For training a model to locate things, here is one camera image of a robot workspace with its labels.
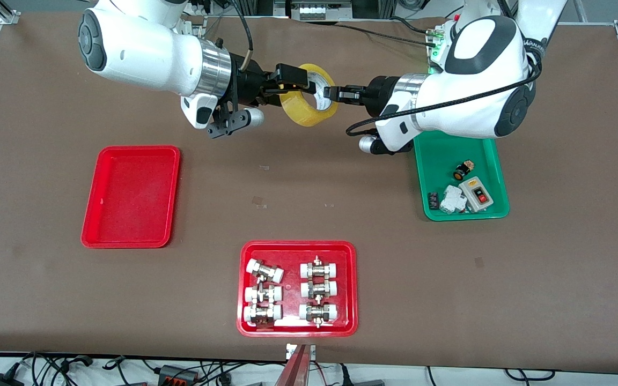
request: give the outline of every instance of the packing tape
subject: packing tape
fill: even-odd
[[[280,94],[280,103],[285,110],[285,114],[296,124],[304,127],[312,127],[330,117],[338,110],[338,103],[331,101],[329,98],[323,97],[323,88],[334,86],[333,79],[326,71],[316,64],[302,64],[301,69],[306,69],[309,81],[316,83],[316,108],[309,105],[304,99],[301,91],[291,91],[289,93]]]

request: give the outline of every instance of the empty red tray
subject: empty red tray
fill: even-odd
[[[334,280],[338,285],[337,296],[325,300],[337,305],[338,317],[320,328],[299,318],[300,303],[306,305],[309,301],[301,297],[299,284],[306,283],[307,279],[300,278],[299,265],[312,262],[317,255],[325,264],[336,264]],[[283,300],[277,303],[282,306],[283,317],[269,328],[257,328],[243,319],[242,309],[248,305],[245,288],[256,284],[256,278],[246,271],[250,259],[263,261],[269,266],[277,265],[285,271],[280,281]],[[245,337],[348,337],[354,334],[358,324],[356,300],[356,251],[350,242],[250,241],[242,248],[236,324]]]
[[[88,248],[159,248],[171,234],[180,151],[110,146],[97,158],[81,240]]]

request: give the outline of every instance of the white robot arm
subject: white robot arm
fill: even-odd
[[[382,76],[367,87],[336,86],[325,94],[366,105],[374,118],[352,125],[348,134],[364,135],[360,149],[371,154],[410,151],[412,139],[427,130],[503,137],[522,123],[534,100],[540,61],[566,1],[519,0],[516,17],[507,17],[498,0],[466,0],[459,19],[432,36],[437,73]],[[375,130],[353,132],[370,123]]]
[[[228,52],[221,40],[187,34],[192,29],[181,19],[186,3],[99,0],[78,27],[86,66],[110,80],[177,93],[189,122],[212,138],[262,124],[255,107],[280,106],[281,93],[317,92],[304,69],[278,64],[262,71],[250,53],[245,58]],[[238,110],[238,104],[248,108]]]

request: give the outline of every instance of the black cap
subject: black cap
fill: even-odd
[[[101,28],[97,17],[86,10],[78,27],[78,45],[85,64],[93,71],[101,71],[106,66],[106,52],[101,39]]]

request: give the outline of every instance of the green tray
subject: green tray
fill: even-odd
[[[500,158],[494,139],[471,139],[453,137],[441,131],[422,132],[414,139],[416,166],[419,171],[421,196],[426,216],[433,221],[483,220],[502,218],[510,213],[505,178],[502,177]],[[477,176],[492,197],[493,205],[485,211],[447,214],[441,210],[431,210],[428,193],[437,191],[442,201],[443,192],[448,185],[458,186],[452,176],[454,169],[470,159],[476,167],[464,179]]]

